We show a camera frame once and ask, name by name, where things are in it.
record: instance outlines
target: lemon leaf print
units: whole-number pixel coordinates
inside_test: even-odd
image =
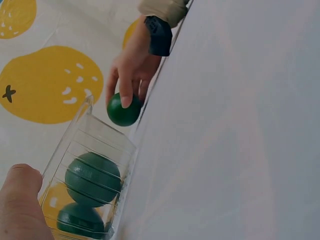
[[[36,0],[0,0],[0,39],[12,39],[27,31],[37,15]]]
[[[138,19],[135,20],[126,30],[123,38],[122,49],[126,47],[128,40],[131,38],[132,34],[134,33],[137,27],[137,23],[138,23]]]
[[[40,124],[71,121],[86,97],[94,103],[103,74],[88,56],[67,46],[49,46],[12,59],[0,74],[0,104],[11,114]]]

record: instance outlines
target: black watch strap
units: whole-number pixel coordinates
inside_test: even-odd
[[[147,16],[144,23],[151,37],[149,53],[161,57],[169,56],[173,37],[170,25],[156,16]]]

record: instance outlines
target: finger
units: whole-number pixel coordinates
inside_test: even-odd
[[[118,69],[119,73],[119,92],[121,97],[121,104],[124,109],[130,106],[134,95],[132,86],[133,71],[127,66],[122,66]]]
[[[105,102],[108,104],[112,96],[115,94],[119,74],[116,67],[112,67],[106,82]]]
[[[135,79],[132,81],[133,94],[139,96],[140,79]]]
[[[10,168],[1,191],[28,193],[35,198],[42,186],[42,175],[27,164],[16,164]]]
[[[145,103],[146,100],[146,96],[148,93],[148,88],[149,88],[149,84],[150,84],[150,79],[148,80],[143,80],[141,85],[140,85],[140,95],[139,95],[139,100],[142,104]]]

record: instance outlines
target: white surface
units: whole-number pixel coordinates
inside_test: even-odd
[[[199,0],[134,136],[122,240],[320,239],[320,3]]]

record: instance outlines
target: hand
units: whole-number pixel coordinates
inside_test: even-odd
[[[141,16],[134,33],[122,53],[114,60],[106,85],[106,104],[115,94],[119,79],[119,93],[123,108],[130,106],[133,94],[144,103],[149,84],[158,70],[160,56],[148,53],[150,34]]]
[[[2,240],[54,240],[38,202],[40,172],[26,164],[14,165],[0,190]]]

